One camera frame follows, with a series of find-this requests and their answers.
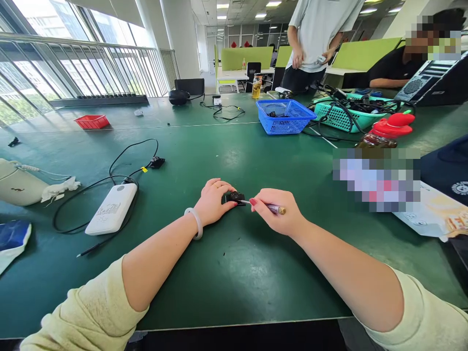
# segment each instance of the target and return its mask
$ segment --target speaker grille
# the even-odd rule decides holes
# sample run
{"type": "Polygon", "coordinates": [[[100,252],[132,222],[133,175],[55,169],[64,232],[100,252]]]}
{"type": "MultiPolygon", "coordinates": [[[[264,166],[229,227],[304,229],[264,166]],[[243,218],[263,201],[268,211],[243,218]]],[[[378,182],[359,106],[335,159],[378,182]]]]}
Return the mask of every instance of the speaker grille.
{"type": "Polygon", "coordinates": [[[408,84],[405,86],[403,91],[405,94],[414,94],[416,93],[421,87],[423,86],[423,81],[422,79],[416,79],[416,80],[411,80],[408,82],[408,84]]]}

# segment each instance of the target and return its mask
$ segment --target black pants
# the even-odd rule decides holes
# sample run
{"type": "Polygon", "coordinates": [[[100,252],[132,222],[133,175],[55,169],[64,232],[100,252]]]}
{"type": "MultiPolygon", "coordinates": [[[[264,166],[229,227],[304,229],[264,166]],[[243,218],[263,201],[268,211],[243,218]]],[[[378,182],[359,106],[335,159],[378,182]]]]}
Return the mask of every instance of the black pants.
{"type": "Polygon", "coordinates": [[[322,81],[325,69],[320,72],[305,72],[300,69],[294,69],[292,66],[284,71],[283,81],[281,87],[291,90],[295,94],[309,92],[315,94],[316,89],[310,87],[316,80],[322,81]]]}

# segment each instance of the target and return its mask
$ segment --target black bag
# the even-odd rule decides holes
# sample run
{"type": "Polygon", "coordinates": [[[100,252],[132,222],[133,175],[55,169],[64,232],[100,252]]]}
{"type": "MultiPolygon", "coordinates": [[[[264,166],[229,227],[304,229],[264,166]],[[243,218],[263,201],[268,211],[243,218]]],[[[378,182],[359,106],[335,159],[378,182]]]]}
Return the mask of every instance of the black bag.
{"type": "Polygon", "coordinates": [[[468,135],[421,157],[421,180],[468,206],[468,135]]]}

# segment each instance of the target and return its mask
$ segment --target black t-shirt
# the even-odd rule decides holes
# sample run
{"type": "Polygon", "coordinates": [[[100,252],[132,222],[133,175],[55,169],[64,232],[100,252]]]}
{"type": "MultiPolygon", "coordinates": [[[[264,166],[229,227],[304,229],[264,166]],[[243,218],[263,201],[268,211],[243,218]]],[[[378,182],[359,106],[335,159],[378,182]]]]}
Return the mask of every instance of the black t-shirt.
{"type": "Polygon", "coordinates": [[[405,47],[402,46],[383,56],[367,71],[367,82],[369,83],[371,80],[378,78],[401,80],[410,79],[414,76],[426,61],[422,58],[413,58],[406,64],[403,64],[404,50],[405,47]]]}

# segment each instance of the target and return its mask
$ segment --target green table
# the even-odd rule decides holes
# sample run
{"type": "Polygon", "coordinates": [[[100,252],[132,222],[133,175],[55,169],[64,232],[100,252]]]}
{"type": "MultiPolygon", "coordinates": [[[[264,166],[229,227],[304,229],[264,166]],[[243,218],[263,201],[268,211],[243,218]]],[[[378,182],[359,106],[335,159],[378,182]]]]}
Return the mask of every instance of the green table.
{"type": "MultiPolygon", "coordinates": [[[[249,95],[222,98],[224,104],[244,108],[245,116],[224,123],[196,101],[173,107],[160,98],[142,107],[144,117],[133,115],[134,105],[62,109],[0,131],[1,157],[73,174],[83,185],[107,176],[120,151],[147,138],[159,140],[158,155],[166,158],[161,169],[139,175],[140,194],[128,226],[99,252],[79,259],[78,253],[103,238],[54,232],[51,219],[58,202],[47,208],[0,204],[1,222],[33,223],[25,252],[0,276],[0,338],[37,331],[40,319],[66,298],[70,288],[86,283],[181,216],[195,204],[206,180],[218,176],[247,196],[263,187],[293,192],[309,220],[415,276],[442,299],[468,308],[468,298],[437,239],[419,236],[392,214],[368,213],[332,181],[332,145],[305,134],[268,136],[249,95]],[[106,114],[112,127],[83,131],[73,122],[83,114],[106,114]],[[8,148],[12,135],[22,144],[8,148]]],[[[467,108],[421,109],[417,118],[414,135],[402,144],[421,147],[425,153],[464,133],[467,108]]],[[[129,174],[145,165],[154,147],[147,142],[130,149],[114,173],[129,174]]],[[[60,226],[71,228],[89,220],[109,188],[98,186],[69,203],[60,214],[60,226]]],[[[347,316],[350,310],[301,249],[272,232],[250,208],[238,207],[189,246],[138,329],[347,316]]]]}

